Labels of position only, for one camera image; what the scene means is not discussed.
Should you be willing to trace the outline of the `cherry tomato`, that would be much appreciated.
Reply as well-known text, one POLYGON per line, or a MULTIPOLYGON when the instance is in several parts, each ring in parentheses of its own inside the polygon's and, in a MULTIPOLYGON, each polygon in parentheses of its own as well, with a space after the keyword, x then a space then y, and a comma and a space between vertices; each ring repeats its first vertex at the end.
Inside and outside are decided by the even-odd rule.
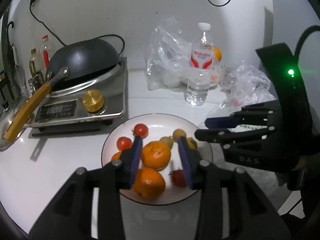
POLYGON ((132 140, 128 137, 119 137, 116 145, 119 151, 124 151, 131 148, 132 140))
POLYGON ((141 138, 146 138, 149 134, 149 128, 145 124, 136 124, 133 128, 133 136, 140 136, 141 138))
POLYGON ((184 172, 182 169, 174 170, 169 173, 171 182, 176 187, 184 188, 187 186, 184 178, 184 172))

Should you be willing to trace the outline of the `crumpled clear plastic bag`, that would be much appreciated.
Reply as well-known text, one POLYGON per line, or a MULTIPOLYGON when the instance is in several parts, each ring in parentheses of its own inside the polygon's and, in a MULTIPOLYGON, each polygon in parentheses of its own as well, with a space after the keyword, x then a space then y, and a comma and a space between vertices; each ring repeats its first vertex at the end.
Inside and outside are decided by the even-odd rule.
POLYGON ((151 32, 145 55, 145 77, 150 91, 176 89, 188 79, 191 43, 182 38, 174 16, 162 20, 151 32))

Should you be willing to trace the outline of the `white plate black rim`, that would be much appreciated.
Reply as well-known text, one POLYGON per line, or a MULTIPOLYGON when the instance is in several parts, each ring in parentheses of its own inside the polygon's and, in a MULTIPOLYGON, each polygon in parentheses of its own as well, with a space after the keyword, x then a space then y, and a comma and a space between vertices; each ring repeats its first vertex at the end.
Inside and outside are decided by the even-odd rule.
POLYGON ((198 141, 195 138, 197 126, 183 118, 168 114, 145 114, 136 116, 116 127, 107 137, 102 153, 101 164, 105 166, 113 158, 117 157, 122 150, 118 142, 121 137, 126 138, 125 145, 129 140, 134 140, 134 127, 143 124, 148 131, 143 139, 142 158, 139 168, 153 168, 161 174, 165 181, 165 190, 156 199, 148 199, 140 196, 134 190, 121 190, 120 194, 125 198, 143 205, 165 206, 176 204, 188 199, 196 193, 187 186, 176 186, 172 182, 172 172, 181 170, 182 163, 178 153, 178 144, 174 141, 176 137, 184 135, 192 142, 199 151, 201 157, 207 161, 213 161, 213 151, 209 143, 198 141))

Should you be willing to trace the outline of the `black wok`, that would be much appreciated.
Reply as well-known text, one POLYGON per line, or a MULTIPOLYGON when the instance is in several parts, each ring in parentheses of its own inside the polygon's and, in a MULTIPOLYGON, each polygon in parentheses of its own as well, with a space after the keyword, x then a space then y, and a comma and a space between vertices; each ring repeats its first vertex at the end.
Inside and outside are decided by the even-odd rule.
POLYGON ((120 55, 108 42, 95 38, 77 42, 59 49, 52 57, 47 75, 49 78, 15 114, 3 135, 13 143, 36 107, 52 91, 56 83, 59 89, 71 88, 112 70, 120 64, 120 55))

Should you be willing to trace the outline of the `clear water bottle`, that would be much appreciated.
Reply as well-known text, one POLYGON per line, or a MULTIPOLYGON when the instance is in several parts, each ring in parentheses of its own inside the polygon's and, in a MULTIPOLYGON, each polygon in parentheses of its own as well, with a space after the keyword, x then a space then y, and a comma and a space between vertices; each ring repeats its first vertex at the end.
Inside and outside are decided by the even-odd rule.
POLYGON ((210 87, 214 61, 211 25, 200 22, 199 34, 191 44, 190 72, 185 99, 192 106, 203 106, 210 87))

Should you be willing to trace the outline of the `large orange with leaf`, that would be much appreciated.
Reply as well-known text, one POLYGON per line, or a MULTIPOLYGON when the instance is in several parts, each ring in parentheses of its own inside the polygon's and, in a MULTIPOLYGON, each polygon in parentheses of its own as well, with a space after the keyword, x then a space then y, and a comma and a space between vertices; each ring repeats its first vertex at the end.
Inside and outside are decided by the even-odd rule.
POLYGON ((214 47, 214 54, 215 54, 217 60, 220 62, 222 60, 221 50, 217 47, 214 47))

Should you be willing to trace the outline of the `red-cap sauce bottle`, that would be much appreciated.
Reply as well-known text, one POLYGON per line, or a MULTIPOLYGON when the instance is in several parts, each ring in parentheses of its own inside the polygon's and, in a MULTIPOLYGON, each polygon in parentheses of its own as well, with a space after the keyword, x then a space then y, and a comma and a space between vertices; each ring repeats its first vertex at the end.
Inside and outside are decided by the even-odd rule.
POLYGON ((42 46, 40 48, 40 54, 43 57, 44 65, 48 68, 48 65, 56 52, 56 47, 52 41, 49 41, 48 35, 42 37, 42 46))

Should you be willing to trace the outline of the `mandarin orange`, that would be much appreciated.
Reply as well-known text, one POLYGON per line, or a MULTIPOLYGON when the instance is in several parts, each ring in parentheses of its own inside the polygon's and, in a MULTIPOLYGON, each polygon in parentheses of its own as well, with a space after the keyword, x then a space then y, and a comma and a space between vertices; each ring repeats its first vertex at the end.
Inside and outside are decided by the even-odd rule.
POLYGON ((166 188, 162 175, 153 168, 144 167, 137 171, 135 183, 132 190, 145 199, 156 199, 160 197, 166 188))
POLYGON ((121 154, 122 154, 122 152, 119 151, 119 152, 115 153, 114 155, 112 155, 111 161, 114 161, 114 160, 116 160, 116 159, 119 159, 120 156, 121 156, 121 154))
POLYGON ((160 171, 167 167, 171 149, 160 141, 151 141, 142 149, 141 161, 145 167, 160 171))

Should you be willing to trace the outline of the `steel induction cooker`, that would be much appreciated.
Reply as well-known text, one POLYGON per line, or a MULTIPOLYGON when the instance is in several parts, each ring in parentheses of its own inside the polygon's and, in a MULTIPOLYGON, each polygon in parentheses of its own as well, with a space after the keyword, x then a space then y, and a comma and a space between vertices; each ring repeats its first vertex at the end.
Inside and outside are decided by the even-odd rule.
POLYGON ((127 58, 122 57, 120 64, 102 76, 47 95, 24 127, 43 128, 119 118, 126 109, 126 87, 127 58), (93 89, 101 92, 104 105, 99 111, 90 113, 82 98, 93 89))

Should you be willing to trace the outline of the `printed plastic fruit bag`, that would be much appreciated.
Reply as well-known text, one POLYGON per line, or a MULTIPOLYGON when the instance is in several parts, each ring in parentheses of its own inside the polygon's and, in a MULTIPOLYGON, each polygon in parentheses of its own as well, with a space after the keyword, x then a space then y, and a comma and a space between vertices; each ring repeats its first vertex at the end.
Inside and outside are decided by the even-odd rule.
POLYGON ((270 93, 270 79, 264 72, 250 64, 242 62, 235 69, 223 66, 222 73, 223 77, 218 84, 221 91, 226 94, 226 99, 209 111, 205 116, 206 119, 229 116, 244 106, 276 99, 270 93))

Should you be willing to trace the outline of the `yellow-green longan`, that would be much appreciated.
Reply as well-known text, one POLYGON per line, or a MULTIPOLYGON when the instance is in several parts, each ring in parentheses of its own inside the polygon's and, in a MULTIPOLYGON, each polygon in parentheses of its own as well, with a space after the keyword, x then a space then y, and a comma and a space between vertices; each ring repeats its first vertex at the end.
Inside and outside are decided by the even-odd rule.
POLYGON ((167 145, 168 148, 170 148, 170 149, 172 149, 172 147, 174 145, 174 140, 172 139, 172 137, 161 137, 161 139, 159 141, 161 143, 167 145))
POLYGON ((192 137, 187 138, 187 143, 190 149, 193 149, 193 150, 197 149, 197 142, 192 137))
POLYGON ((173 141, 174 142, 178 142, 178 140, 180 139, 180 137, 187 137, 187 134, 186 134, 186 132, 183 130, 183 129, 180 129, 180 128, 178 128, 178 129, 176 129, 176 130, 174 130, 173 131, 173 133, 172 133, 172 139, 173 139, 173 141))

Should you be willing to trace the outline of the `oil bottle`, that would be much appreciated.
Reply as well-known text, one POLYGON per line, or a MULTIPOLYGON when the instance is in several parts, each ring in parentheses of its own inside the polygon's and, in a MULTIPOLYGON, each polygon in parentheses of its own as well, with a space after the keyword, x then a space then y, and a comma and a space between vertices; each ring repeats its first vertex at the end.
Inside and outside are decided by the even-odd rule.
POLYGON ((42 56, 37 53, 37 50, 34 48, 31 50, 31 57, 29 59, 29 70, 32 77, 35 77, 37 74, 41 74, 43 81, 46 77, 46 67, 42 56))

